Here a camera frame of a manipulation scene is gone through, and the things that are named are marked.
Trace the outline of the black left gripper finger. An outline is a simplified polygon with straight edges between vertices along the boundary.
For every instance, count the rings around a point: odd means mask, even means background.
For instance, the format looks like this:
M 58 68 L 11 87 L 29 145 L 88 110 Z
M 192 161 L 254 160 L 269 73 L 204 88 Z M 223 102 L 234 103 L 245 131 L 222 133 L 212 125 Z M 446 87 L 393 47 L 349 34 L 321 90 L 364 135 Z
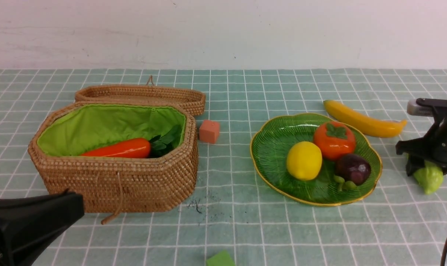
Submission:
M 32 266 L 84 213 L 83 196 L 70 190 L 0 199 L 0 266 Z

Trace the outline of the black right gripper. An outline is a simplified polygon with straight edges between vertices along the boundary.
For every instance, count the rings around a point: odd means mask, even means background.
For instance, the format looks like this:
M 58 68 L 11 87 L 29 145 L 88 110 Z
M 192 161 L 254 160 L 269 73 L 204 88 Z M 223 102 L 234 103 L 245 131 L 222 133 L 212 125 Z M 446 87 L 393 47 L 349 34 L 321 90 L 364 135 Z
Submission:
M 424 161 L 433 162 L 447 175 L 447 115 L 434 117 L 434 123 L 420 138 L 398 141 L 395 149 L 397 155 L 407 154 L 406 175 L 424 167 Z

